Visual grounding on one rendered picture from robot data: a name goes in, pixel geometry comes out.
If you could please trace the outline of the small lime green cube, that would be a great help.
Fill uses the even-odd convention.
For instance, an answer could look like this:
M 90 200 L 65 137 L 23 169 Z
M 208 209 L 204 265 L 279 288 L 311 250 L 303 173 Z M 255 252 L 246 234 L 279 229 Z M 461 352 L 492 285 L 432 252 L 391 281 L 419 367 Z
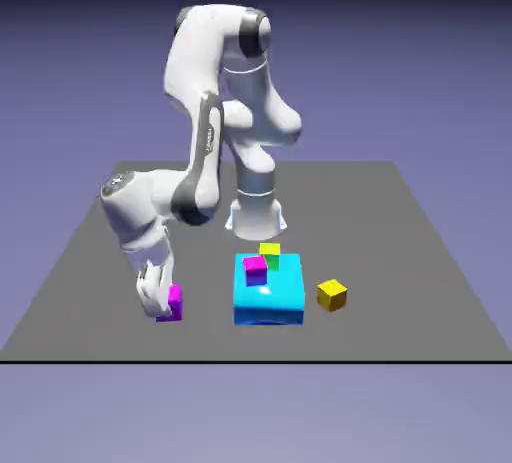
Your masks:
M 281 248 L 279 243 L 261 242 L 259 254 L 264 257 L 269 271 L 278 271 Z

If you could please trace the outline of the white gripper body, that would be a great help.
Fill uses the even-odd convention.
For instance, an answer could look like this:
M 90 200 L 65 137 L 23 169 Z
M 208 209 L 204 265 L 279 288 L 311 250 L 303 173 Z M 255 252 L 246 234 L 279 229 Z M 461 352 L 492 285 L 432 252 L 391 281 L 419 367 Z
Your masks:
M 148 317 L 169 317 L 169 289 L 173 284 L 174 261 L 169 258 L 160 265 L 147 260 L 138 272 L 136 290 L 139 300 Z

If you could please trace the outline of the small magenta cube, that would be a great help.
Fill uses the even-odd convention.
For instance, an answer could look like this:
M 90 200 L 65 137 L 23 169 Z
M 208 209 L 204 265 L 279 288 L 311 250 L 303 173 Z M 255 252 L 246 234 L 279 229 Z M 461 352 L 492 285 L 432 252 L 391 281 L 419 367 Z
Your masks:
M 181 286 L 172 284 L 168 292 L 168 311 L 156 317 L 157 322 L 175 322 L 182 320 L 183 301 Z
M 268 266 L 263 255 L 247 256 L 242 259 L 247 286 L 267 284 Z

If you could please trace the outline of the small yellow cube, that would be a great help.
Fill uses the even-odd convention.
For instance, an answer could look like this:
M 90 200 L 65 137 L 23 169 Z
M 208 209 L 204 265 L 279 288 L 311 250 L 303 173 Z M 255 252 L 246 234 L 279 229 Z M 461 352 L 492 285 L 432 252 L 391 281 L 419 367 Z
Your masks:
M 348 289 L 336 279 L 330 279 L 317 286 L 317 302 L 326 311 L 336 311 L 345 306 Z

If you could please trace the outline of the large cyan box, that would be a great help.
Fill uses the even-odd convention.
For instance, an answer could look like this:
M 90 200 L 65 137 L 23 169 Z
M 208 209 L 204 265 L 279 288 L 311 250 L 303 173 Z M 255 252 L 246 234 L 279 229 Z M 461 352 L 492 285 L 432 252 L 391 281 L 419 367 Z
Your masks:
M 234 262 L 233 318 L 235 325 L 302 325 L 305 288 L 300 255 L 280 255 L 279 270 L 267 272 L 265 285 L 247 286 L 243 259 L 252 254 L 238 253 Z

